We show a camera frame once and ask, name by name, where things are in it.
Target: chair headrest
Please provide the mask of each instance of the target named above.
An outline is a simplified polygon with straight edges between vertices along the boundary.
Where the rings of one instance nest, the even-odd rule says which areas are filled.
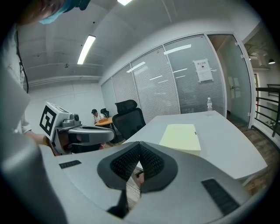
[[[134,100],[126,100],[120,103],[115,103],[117,106],[118,114],[126,114],[137,107],[137,103]]]
[[[104,108],[104,109],[101,109],[100,112],[101,112],[101,113],[104,113],[104,112],[107,112],[107,110],[106,110],[106,108]]]

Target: glass partition wall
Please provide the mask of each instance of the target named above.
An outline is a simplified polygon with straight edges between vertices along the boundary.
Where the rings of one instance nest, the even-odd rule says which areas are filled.
[[[211,80],[199,78],[195,62],[209,64]],[[111,88],[115,96],[104,101],[108,108],[116,102],[133,99],[143,111],[148,123],[158,115],[203,112],[207,98],[213,109],[225,115],[225,95],[222,72],[210,43],[204,35],[178,39],[161,45],[130,62],[101,88]]]

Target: metal railing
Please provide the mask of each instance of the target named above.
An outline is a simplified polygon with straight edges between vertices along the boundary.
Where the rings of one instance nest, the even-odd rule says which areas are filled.
[[[280,84],[267,84],[268,88],[280,88]],[[279,97],[279,93],[278,92],[268,92],[268,96],[277,96]]]
[[[266,123],[266,122],[263,122],[262,120],[258,119],[257,117],[255,117],[255,119],[259,122],[261,122],[262,124],[264,124],[265,126],[267,126],[268,128],[270,128],[272,131],[273,131],[273,134],[272,134],[272,137],[275,136],[275,133],[277,134],[280,134],[280,121],[279,121],[279,118],[280,118],[280,97],[279,97],[279,93],[280,93],[280,88],[273,88],[273,87],[268,87],[268,88],[262,88],[262,87],[256,87],[256,91],[263,91],[263,92],[268,92],[268,93],[276,93],[278,94],[277,97],[278,97],[278,101],[276,100],[272,100],[272,99],[268,99],[268,98],[263,98],[263,97],[256,97],[256,113],[257,114],[260,114],[268,119],[270,119],[272,122],[270,124]],[[274,102],[274,103],[278,103],[278,110],[274,110],[272,108],[269,108],[269,107],[266,107],[266,106],[263,106],[259,103],[259,100],[267,100],[267,101],[270,101],[270,102]],[[260,113],[258,111],[258,108],[261,107],[261,108],[265,108],[265,109],[268,109],[270,111],[273,111],[275,113],[277,113],[277,116],[276,116],[276,119],[272,118],[272,117],[269,117],[268,115],[264,114],[264,113]]]

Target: ceiling light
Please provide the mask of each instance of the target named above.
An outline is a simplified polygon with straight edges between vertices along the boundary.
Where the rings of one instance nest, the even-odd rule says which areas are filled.
[[[181,77],[185,77],[185,75],[182,75],[182,76],[176,77],[175,79],[178,79],[178,78],[181,78]]]
[[[175,71],[175,72],[173,72],[173,73],[180,72],[180,71],[184,71],[184,70],[187,70],[187,68],[184,68],[184,69],[181,69],[181,70]]]
[[[129,70],[127,71],[127,73],[133,71],[134,69],[136,69],[136,68],[138,68],[138,67],[140,67],[141,65],[144,65],[144,64],[146,64],[146,62],[141,62],[140,64],[134,66],[132,69],[129,69]]]
[[[164,80],[164,81],[161,81],[161,82],[159,82],[159,83],[166,82],[166,81],[168,81],[168,80]]]
[[[132,0],[118,0],[118,2],[120,2],[122,5],[127,5],[131,1]]]
[[[87,37],[87,40],[83,46],[83,49],[80,53],[80,57],[79,57],[79,60],[78,60],[78,65],[82,65],[84,63],[84,60],[88,54],[88,51],[89,49],[91,48],[91,45],[93,44],[93,42],[95,41],[95,36],[92,36],[92,35],[89,35]]]
[[[150,79],[150,81],[153,80],[153,79],[157,79],[157,78],[159,78],[159,77],[162,77],[162,75],[156,76],[155,78]]]
[[[268,64],[270,64],[270,65],[275,64],[275,61],[274,61],[273,59],[270,59],[270,60],[268,61]]]
[[[184,45],[184,46],[181,46],[181,47],[176,47],[176,48],[174,48],[174,49],[171,49],[171,50],[166,51],[166,52],[163,52],[163,53],[164,53],[164,54],[170,54],[170,53],[172,53],[172,52],[179,51],[179,50],[183,50],[183,49],[190,48],[190,47],[192,47],[192,45],[191,45],[191,44],[188,44],[188,45]]]
[[[138,75],[148,69],[147,65],[145,65],[143,68],[138,69],[137,71],[134,72],[134,75]]]

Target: yellow paper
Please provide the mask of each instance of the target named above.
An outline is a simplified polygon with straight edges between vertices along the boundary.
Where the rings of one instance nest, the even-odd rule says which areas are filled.
[[[200,142],[193,124],[168,125],[160,145],[195,155],[200,154]]]

